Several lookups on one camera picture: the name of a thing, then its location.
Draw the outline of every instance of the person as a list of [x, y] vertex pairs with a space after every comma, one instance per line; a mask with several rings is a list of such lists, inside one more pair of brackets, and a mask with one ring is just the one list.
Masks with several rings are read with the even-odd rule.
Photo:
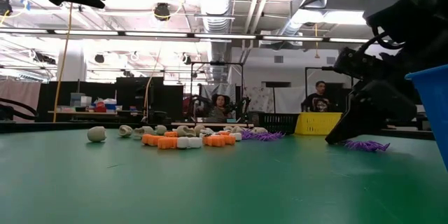
[[214, 94], [211, 100], [213, 102], [213, 108], [210, 110], [207, 122], [226, 123], [227, 119], [232, 117], [231, 112], [227, 108], [227, 105], [230, 103], [230, 98], [225, 95]]
[[310, 94], [302, 103], [306, 112], [329, 112], [330, 100], [325, 96], [326, 83], [318, 81], [316, 83], [316, 92]]

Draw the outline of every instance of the green table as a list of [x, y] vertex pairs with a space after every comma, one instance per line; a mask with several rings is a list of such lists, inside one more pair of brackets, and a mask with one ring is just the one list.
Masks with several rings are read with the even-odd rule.
[[435, 141], [321, 136], [158, 150], [86, 130], [0, 134], [0, 223], [448, 223]]

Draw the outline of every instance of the purple plastic piece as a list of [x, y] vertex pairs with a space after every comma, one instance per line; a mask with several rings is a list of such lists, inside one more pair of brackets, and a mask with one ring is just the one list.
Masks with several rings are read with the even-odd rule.
[[250, 130], [244, 130], [241, 133], [241, 137], [243, 140], [248, 139], [257, 139], [260, 141], [276, 141], [282, 137], [284, 137], [285, 134], [281, 132], [277, 133], [269, 133], [269, 132], [263, 132], [263, 133], [253, 133]]
[[344, 142], [345, 147], [351, 149], [351, 150], [358, 150], [358, 151], [370, 151], [374, 152], [377, 150], [386, 151], [387, 148], [391, 145], [390, 143], [386, 145], [382, 145], [380, 143], [377, 143], [376, 141], [352, 141], [347, 140]]

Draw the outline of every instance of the orange block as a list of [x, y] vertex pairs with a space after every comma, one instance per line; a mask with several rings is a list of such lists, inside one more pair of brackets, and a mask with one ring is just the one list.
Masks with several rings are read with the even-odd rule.
[[141, 138], [141, 142], [143, 144], [147, 144], [150, 146], [157, 146], [159, 139], [163, 138], [164, 136], [153, 136], [150, 134], [144, 134]]
[[235, 145], [237, 138], [234, 136], [223, 136], [225, 144]]
[[206, 136], [202, 142], [207, 146], [224, 147], [225, 145], [224, 136]]
[[177, 132], [165, 132], [164, 134], [166, 137], [177, 137]]
[[162, 137], [158, 139], [157, 147], [161, 150], [177, 148], [177, 137]]
[[230, 135], [230, 132], [220, 131], [220, 132], [218, 132], [218, 134], [220, 134], [221, 136], [228, 136], [228, 135]]

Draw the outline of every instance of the yellow bin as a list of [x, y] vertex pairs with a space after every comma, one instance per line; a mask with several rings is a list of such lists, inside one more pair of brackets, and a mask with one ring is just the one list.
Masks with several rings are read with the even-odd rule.
[[336, 126], [342, 113], [303, 112], [299, 115], [295, 133], [302, 135], [328, 135]]

